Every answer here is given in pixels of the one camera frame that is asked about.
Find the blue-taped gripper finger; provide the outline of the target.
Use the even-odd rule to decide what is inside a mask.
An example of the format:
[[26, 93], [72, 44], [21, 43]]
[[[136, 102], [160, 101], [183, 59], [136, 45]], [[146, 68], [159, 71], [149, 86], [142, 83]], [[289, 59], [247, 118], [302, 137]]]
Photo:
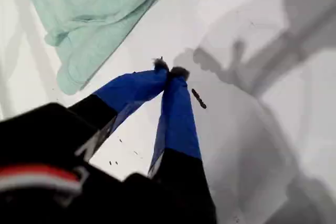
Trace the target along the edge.
[[150, 172], [156, 182], [193, 208], [213, 208], [186, 83], [189, 74], [182, 67], [169, 72]]
[[165, 61], [155, 59], [154, 69], [118, 76], [68, 109], [111, 135], [142, 104], [164, 90], [168, 74]]

